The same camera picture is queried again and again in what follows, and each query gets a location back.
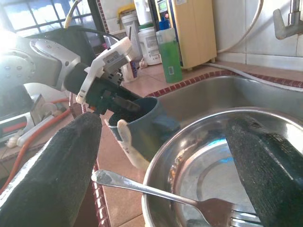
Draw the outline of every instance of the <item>stainless steel bowl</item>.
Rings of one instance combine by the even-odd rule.
[[[195,200],[220,198],[251,206],[225,139],[226,122],[249,114],[269,130],[287,138],[303,153],[303,123],[262,108],[233,108],[208,115],[182,129],[153,158],[144,184]],[[149,227],[208,227],[194,208],[143,195],[143,216]]]

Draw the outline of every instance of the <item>green bottle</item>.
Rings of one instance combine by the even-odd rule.
[[[175,29],[169,27],[168,20],[160,21],[159,27],[160,31],[156,33],[156,36],[165,79],[167,83],[176,83],[182,80],[182,70],[180,66],[179,47]]]

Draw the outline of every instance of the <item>faucet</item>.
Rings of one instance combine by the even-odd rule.
[[[277,39],[285,39],[295,34],[303,33],[303,21],[300,20],[300,0],[291,0],[288,25],[285,26],[281,11],[274,11],[274,25]]]

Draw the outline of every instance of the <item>countertop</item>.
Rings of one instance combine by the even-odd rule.
[[[233,67],[251,74],[301,81],[300,85],[303,85],[303,72],[301,71],[279,70],[232,62],[217,63]],[[183,80],[188,80],[205,73],[219,70],[220,69],[218,68],[208,66],[198,66],[192,71],[183,71]],[[123,86],[140,96],[146,96],[152,92],[164,89],[172,85],[165,82],[162,65],[149,66],[146,69],[139,70],[138,74],[139,78],[136,81],[123,83]],[[108,111],[104,116],[101,117],[102,121],[109,119],[111,114],[112,113]],[[32,147],[30,152],[26,155],[24,162],[39,150],[41,144],[49,140],[57,130],[64,127],[72,119],[72,115],[66,117],[59,124],[53,126],[45,134],[41,135],[41,137],[33,144],[34,147]],[[0,178],[8,176],[8,173],[11,171],[12,165],[16,158],[14,157],[14,154],[17,154],[18,150],[19,148],[0,149]],[[103,123],[97,162],[99,168],[117,172],[138,182],[143,181],[145,173],[137,170],[131,165],[105,123]],[[107,202],[111,227],[144,226],[141,209],[141,193],[111,187],[104,187],[104,193]]]

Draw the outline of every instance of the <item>tiled countertop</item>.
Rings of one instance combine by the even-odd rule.
[[[303,72],[300,71],[278,70],[231,62],[217,63],[248,73],[303,81]],[[205,73],[219,70],[220,69],[218,68],[199,66],[193,71],[184,71],[183,78],[184,80],[188,80]],[[140,70],[139,75],[140,77],[136,81],[124,83],[123,86],[141,96],[146,96],[154,91],[171,86],[171,84],[165,82],[162,65],[149,66],[146,69]],[[105,116],[102,116],[102,119],[109,119],[110,116],[111,113],[107,113]],[[135,181],[143,182],[144,172],[137,170],[130,164],[126,155],[105,124],[103,124],[102,129],[98,164],[102,169],[111,170]],[[141,193],[111,187],[104,187],[104,193],[111,227],[144,226],[141,209]]]

